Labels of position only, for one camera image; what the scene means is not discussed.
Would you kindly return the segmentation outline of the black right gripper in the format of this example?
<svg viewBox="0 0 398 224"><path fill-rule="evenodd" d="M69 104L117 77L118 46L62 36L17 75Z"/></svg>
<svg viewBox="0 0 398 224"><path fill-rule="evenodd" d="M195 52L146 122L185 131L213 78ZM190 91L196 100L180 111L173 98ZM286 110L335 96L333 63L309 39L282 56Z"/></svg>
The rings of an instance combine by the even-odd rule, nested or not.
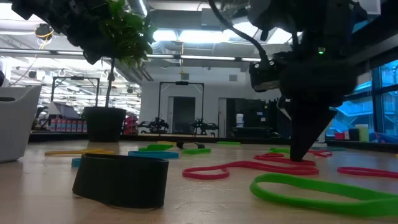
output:
<svg viewBox="0 0 398 224"><path fill-rule="evenodd" d="M292 99L290 160L303 161L304 155L335 117L330 106L339 106L357 85L358 67L345 60L318 55L300 60L292 52L275 54L284 67L279 89Z"/></svg>

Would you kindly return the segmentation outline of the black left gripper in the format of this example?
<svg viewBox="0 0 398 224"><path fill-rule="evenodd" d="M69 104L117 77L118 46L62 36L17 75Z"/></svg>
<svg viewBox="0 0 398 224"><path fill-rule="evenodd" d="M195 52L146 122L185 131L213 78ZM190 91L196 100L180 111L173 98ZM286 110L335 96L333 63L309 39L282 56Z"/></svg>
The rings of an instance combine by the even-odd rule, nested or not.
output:
<svg viewBox="0 0 398 224"><path fill-rule="evenodd" d="M104 56L104 43L81 43L104 0L49 0L48 4L46 21L54 30L66 36L73 46L80 46L88 63L99 61Z"/></svg>

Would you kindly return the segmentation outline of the long red rubber band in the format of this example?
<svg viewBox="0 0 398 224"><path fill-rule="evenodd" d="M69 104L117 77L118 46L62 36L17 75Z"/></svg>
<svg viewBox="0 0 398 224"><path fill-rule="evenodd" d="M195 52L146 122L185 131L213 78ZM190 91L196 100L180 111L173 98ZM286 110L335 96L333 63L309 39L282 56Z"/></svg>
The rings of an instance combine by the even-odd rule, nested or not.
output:
<svg viewBox="0 0 398 224"><path fill-rule="evenodd" d="M256 155L253 157L255 160L259 161L269 161L269 162L277 162L282 164L290 164L295 166L316 166L316 163L313 161L303 160L301 162L291 161L289 158L286 158L282 153L265 153L261 155Z"/></svg>
<svg viewBox="0 0 398 224"><path fill-rule="evenodd" d="M341 174L358 175L366 177L387 177L398 179L398 172L387 170L369 169L363 167L338 167L337 172Z"/></svg>
<svg viewBox="0 0 398 224"><path fill-rule="evenodd" d="M310 149L308 152L312 153L314 156L318 156L318 157L331 157L333 155L333 153L331 151L327 151L327 150Z"/></svg>
<svg viewBox="0 0 398 224"><path fill-rule="evenodd" d="M266 172L290 174L290 175L316 175L319 170L310 166L293 166L281 167L263 164L254 161L236 161L227 164L208 166L208 167L192 167L184 169L182 176L199 180L218 180L229 177L229 168L248 168L254 170L262 170Z"/></svg>

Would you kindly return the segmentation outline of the rubber bands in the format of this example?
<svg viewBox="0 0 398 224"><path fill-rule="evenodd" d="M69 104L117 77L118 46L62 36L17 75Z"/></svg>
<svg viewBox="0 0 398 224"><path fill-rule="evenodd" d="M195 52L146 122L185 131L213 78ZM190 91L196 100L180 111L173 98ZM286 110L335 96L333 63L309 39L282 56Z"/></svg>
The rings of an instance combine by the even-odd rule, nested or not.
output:
<svg viewBox="0 0 398 224"><path fill-rule="evenodd" d="M145 147L140 147L138 151L167 151L173 147L173 144L149 144Z"/></svg>

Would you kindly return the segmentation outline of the wide black rubber band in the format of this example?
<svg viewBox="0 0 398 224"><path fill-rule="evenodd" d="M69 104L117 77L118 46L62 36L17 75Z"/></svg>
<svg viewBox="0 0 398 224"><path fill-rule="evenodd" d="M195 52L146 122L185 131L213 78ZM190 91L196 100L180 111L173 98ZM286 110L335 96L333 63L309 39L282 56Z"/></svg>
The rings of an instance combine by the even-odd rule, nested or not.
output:
<svg viewBox="0 0 398 224"><path fill-rule="evenodd" d="M161 208L168 168L165 159L84 154L72 192L115 207Z"/></svg>
<svg viewBox="0 0 398 224"><path fill-rule="evenodd" d="M179 141L176 143L176 146L183 150L183 149L203 149L205 145L200 142L188 142L188 141Z"/></svg>

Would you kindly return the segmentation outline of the grey plastic bin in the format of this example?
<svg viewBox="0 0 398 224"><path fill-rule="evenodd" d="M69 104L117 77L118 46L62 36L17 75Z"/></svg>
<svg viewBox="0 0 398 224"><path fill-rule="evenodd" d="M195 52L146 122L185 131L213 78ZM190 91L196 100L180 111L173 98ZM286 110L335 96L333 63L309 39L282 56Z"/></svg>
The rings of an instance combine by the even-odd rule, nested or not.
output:
<svg viewBox="0 0 398 224"><path fill-rule="evenodd" d="M0 88L0 163L24 156L41 88Z"/></svg>

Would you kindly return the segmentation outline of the black cabinet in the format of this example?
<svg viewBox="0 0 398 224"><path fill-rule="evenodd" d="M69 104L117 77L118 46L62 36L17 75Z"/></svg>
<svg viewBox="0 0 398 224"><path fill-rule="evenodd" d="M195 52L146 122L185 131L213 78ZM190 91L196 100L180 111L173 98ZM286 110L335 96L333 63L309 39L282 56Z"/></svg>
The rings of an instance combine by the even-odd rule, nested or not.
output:
<svg viewBox="0 0 398 224"><path fill-rule="evenodd" d="M236 126L236 115L244 114L244 126ZM226 100L225 132L227 138L282 138L291 135L290 121L277 109L277 100Z"/></svg>

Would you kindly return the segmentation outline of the yellow-green cup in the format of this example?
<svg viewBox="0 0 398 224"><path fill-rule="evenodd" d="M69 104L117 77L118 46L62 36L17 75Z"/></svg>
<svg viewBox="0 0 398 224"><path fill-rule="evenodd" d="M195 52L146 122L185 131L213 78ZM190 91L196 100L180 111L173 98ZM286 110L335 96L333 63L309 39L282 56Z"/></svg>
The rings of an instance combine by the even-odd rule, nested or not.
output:
<svg viewBox="0 0 398 224"><path fill-rule="evenodd" d="M367 124L356 124L355 128L359 132L359 141L369 142L369 126Z"/></svg>

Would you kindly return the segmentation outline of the grey open laptop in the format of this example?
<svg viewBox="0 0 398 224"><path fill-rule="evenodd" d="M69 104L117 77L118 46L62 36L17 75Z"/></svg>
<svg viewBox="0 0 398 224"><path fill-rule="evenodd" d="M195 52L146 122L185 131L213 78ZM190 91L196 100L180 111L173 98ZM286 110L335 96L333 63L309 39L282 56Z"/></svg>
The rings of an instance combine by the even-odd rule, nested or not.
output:
<svg viewBox="0 0 398 224"><path fill-rule="evenodd" d="M80 115L77 113L77 111L75 111L74 107L57 102L53 102L53 104L55 111L52 114L60 115L67 119L80 119Z"/></svg>

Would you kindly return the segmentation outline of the green plant in black pot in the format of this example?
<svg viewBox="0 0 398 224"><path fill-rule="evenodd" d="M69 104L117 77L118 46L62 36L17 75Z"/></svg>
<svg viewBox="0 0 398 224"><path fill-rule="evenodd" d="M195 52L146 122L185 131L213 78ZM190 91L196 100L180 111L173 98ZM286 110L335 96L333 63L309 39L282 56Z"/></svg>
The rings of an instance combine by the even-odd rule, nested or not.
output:
<svg viewBox="0 0 398 224"><path fill-rule="evenodd" d="M103 42L95 52L99 58L111 59L105 105L84 108L88 139L91 142L118 142L126 118L126 110L109 106L116 62L127 67L141 67L152 53L154 32L157 28L149 16L139 16L125 10L126 0L105 0L110 16L101 17L99 31Z"/></svg>

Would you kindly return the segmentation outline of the row of red boxes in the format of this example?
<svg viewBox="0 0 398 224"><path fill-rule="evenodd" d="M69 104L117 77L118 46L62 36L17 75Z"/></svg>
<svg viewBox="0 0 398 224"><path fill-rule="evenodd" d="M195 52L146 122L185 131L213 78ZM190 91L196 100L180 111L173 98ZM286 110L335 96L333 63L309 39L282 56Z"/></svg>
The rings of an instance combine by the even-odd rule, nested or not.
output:
<svg viewBox="0 0 398 224"><path fill-rule="evenodd" d="M55 118L50 121L50 131L62 133L86 133L87 122L84 119Z"/></svg>

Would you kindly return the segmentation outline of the red stacked crates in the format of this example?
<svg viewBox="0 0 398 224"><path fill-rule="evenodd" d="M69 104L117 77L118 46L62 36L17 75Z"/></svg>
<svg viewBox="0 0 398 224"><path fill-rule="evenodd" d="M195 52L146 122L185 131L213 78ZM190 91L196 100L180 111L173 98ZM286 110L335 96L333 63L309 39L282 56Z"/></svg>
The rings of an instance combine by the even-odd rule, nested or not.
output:
<svg viewBox="0 0 398 224"><path fill-rule="evenodd" d="M138 135L138 118L136 115L127 116L124 120L124 135Z"/></svg>

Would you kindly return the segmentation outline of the grey door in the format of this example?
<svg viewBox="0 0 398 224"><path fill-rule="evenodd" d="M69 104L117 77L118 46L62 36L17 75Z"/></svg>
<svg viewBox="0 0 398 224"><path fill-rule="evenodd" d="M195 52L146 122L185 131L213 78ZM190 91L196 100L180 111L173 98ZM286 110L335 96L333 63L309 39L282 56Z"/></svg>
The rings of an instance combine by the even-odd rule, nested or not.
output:
<svg viewBox="0 0 398 224"><path fill-rule="evenodd" d="M170 96L168 100L167 122L170 134L193 134L195 121L194 97Z"/></svg>

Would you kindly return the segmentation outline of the long ceiling light bar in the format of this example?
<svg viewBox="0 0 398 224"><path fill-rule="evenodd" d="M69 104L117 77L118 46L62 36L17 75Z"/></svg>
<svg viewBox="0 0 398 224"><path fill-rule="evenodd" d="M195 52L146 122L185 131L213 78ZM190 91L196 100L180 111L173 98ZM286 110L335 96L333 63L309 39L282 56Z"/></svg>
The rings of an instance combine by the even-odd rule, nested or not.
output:
<svg viewBox="0 0 398 224"><path fill-rule="evenodd" d="M10 49L0 48L0 56L17 57L42 57L42 58L85 58L85 54L79 51L64 50L37 50L37 49ZM260 62L259 58L247 57L219 57L203 55L168 55L168 54L147 54L147 59L175 59L175 60L209 60L222 62Z"/></svg>

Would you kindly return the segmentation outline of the tall black frame station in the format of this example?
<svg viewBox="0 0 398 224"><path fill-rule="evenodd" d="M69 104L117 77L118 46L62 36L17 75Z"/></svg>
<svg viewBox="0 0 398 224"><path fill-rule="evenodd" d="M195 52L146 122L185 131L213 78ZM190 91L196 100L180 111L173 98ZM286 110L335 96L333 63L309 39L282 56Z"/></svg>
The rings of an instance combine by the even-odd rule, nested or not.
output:
<svg viewBox="0 0 398 224"><path fill-rule="evenodd" d="M157 117L162 118L163 116L163 106L165 105L165 121L167 122L167 112L168 112L168 100L170 96L184 96L184 97L194 97L196 99L195 103L195 120L197 119L197 97L193 93L187 92L188 87L199 88L199 93L201 94L201 113L200 118L203 118L203 107L204 107L204 91L205 84L197 82L188 81L176 81L176 82L160 82L159 83L159 93L158 93L158 109Z"/></svg>

